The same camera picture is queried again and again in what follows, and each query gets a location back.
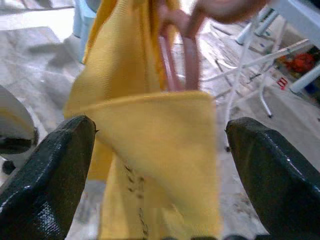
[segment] yellow bag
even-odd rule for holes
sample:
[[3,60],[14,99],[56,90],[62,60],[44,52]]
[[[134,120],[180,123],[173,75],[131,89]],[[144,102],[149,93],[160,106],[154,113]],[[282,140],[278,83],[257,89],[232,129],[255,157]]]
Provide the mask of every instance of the yellow bag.
[[107,179],[101,240],[220,234],[212,98],[160,92],[155,3],[102,1],[64,109],[99,130],[88,177]]

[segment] red object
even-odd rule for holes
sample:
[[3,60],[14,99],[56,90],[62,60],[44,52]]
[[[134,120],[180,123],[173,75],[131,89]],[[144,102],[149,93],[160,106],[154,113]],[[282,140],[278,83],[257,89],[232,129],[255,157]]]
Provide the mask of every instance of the red object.
[[296,73],[305,74],[315,67],[315,59],[309,53],[296,55],[292,61],[286,62],[289,70]]
[[286,89],[288,81],[282,77],[276,83],[281,87],[281,90],[284,91]]

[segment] gray floor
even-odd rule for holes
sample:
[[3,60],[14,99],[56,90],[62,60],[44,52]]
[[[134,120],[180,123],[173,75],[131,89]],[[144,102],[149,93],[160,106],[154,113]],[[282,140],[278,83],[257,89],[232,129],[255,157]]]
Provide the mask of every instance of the gray floor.
[[[184,0],[183,9],[188,11],[192,2]],[[73,14],[73,9],[0,14],[0,31],[5,31],[0,32],[0,84],[26,106],[40,130],[40,138],[63,120],[62,106],[75,77],[83,68],[76,61],[79,39],[72,35]],[[242,47],[235,43],[234,37],[243,26],[244,24],[221,25],[208,21],[199,34],[199,45],[201,77],[208,80],[201,84],[201,88],[215,96],[216,102],[217,167],[221,182],[220,211],[224,219],[223,235],[239,234],[252,239],[256,234],[266,233],[266,230],[250,204],[232,156],[225,152],[223,143],[224,112],[233,76],[210,81],[212,76],[227,70],[217,65],[216,59],[237,65]],[[271,37],[275,32],[270,30]],[[248,59],[253,60],[266,51],[259,47],[260,43],[268,48],[273,40],[256,38]],[[183,80],[183,51],[179,38],[173,48],[177,72]],[[257,95],[261,79],[258,77],[249,82],[249,77],[257,73],[259,68],[256,66],[244,71],[231,117],[253,117],[278,130],[320,170],[317,158],[317,146],[320,144],[319,108],[287,90],[280,90],[276,80],[283,75],[276,69],[271,69],[265,96],[274,118],[267,118]],[[5,179],[6,176],[0,174],[1,183]],[[104,185],[99,182],[88,182],[68,240],[95,239],[103,189]]]

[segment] concrete floor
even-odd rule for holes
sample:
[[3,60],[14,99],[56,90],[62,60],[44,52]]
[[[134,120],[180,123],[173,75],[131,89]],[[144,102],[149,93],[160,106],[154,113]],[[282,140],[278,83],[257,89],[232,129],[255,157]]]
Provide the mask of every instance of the concrete floor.
[[[192,7],[192,0],[184,0],[182,8],[189,12]],[[73,14],[74,9],[59,9],[59,10],[44,10],[44,11],[28,11],[28,12],[0,12],[0,31],[28,29],[36,27],[48,27],[56,36],[55,41],[68,51],[68,55],[73,60],[68,60],[68,64],[61,64],[56,66],[54,71],[58,71],[60,75],[65,76],[65,83],[68,88],[71,87],[77,74],[81,72],[83,66],[77,62],[77,49],[79,46],[79,39],[72,35],[73,27]],[[241,31],[243,24],[233,24],[221,26],[216,22],[208,21],[199,34],[199,44],[201,50],[201,66],[203,79],[210,79],[210,77],[225,71],[226,68],[218,66],[215,62],[216,59],[225,60],[229,64],[237,65],[239,54],[242,47],[237,45],[234,41],[234,36]],[[264,39],[255,39],[257,45]],[[174,45],[174,57],[176,59],[177,71],[183,79],[183,52],[181,44],[177,38]],[[250,51],[248,59],[255,59],[261,56],[257,51]],[[31,53],[27,56],[30,58],[40,58],[39,55]],[[51,59],[43,57],[45,65]],[[39,68],[39,72],[48,72],[48,69]],[[320,164],[318,163],[316,145],[320,143],[320,133],[318,132],[317,118],[320,116],[320,111],[317,107],[302,100],[301,98],[291,94],[288,91],[279,90],[275,84],[283,75],[275,69],[270,70],[270,77],[267,79],[266,99],[270,103],[271,109],[275,112],[273,121],[269,120],[257,99],[257,89],[259,87],[260,78],[254,82],[248,83],[248,77],[259,71],[259,66],[252,67],[244,71],[241,77],[240,86],[237,90],[236,103],[232,110],[232,118],[241,116],[250,116],[263,122],[271,128],[280,131],[290,142],[300,150],[307,159],[319,170]],[[45,102],[38,102],[37,107],[47,108],[48,113],[42,115],[34,107],[35,99],[23,95],[23,91],[18,84],[9,82],[8,76],[4,72],[0,72],[0,84],[9,85],[15,96],[21,100],[26,108],[31,113],[36,127],[40,129],[40,137],[43,138],[47,132],[50,132],[60,121],[62,117],[61,109],[58,108],[53,111],[48,107]],[[226,107],[226,99],[230,93],[230,86],[233,83],[233,76],[228,78],[221,78],[215,81],[208,81],[202,83],[203,91],[210,93],[216,98],[217,105],[217,131],[218,131],[218,164],[217,167],[220,171],[221,178],[221,194],[220,194],[220,211],[224,218],[224,231],[223,235],[239,234],[247,238],[253,238],[256,234],[266,233],[266,230],[259,221],[259,218],[250,204],[245,190],[242,187],[239,176],[237,174],[232,156],[224,151],[224,111]],[[43,83],[32,82],[36,89],[41,91]],[[52,101],[56,101],[56,92],[60,92],[59,86],[53,89],[49,97]],[[68,91],[62,93],[64,97],[68,97]],[[300,132],[304,132],[307,136],[305,141],[310,141],[312,144],[306,146],[299,140]],[[0,181],[6,179],[6,176],[0,174]],[[82,199],[80,201],[78,210],[76,212],[73,225],[67,237],[68,240],[92,240],[95,239],[99,223],[99,207],[103,193],[104,185],[99,182],[89,182],[86,185]]]

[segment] yellow fabric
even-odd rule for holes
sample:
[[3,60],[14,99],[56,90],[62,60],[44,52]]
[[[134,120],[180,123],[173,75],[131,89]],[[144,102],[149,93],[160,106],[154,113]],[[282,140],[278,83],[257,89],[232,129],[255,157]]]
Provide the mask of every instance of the yellow fabric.
[[121,97],[82,109],[113,159],[100,240],[220,234],[212,98],[202,92]]
[[88,177],[107,179],[100,240],[220,233],[212,98],[160,93],[155,3],[102,1],[86,68],[64,109],[99,130]]
[[[167,2],[171,9],[179,7],[177,0]],[[87,43],[86,68],[72,87],[64,115],[104,100],[163,89],[158,31],[156,0],[102,0]],[[89,179],[105,181],[111,160],[112,151],[97,138]]]

